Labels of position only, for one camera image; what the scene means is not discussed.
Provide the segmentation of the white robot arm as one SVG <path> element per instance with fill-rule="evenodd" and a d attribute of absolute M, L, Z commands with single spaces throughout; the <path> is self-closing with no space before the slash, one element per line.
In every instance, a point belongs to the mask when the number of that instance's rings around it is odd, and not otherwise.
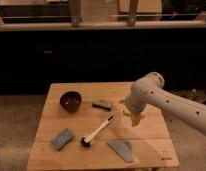
<path fill-rule="evenodd" d="M 147 104 L 167 111 L 206 136 L 206 105 L 164 90 L 165 80 L 158 72 L 151 72 L 132 83 L 125 98 L 131 112 L 132 126 L 140 122 L 141 112 Z"/>

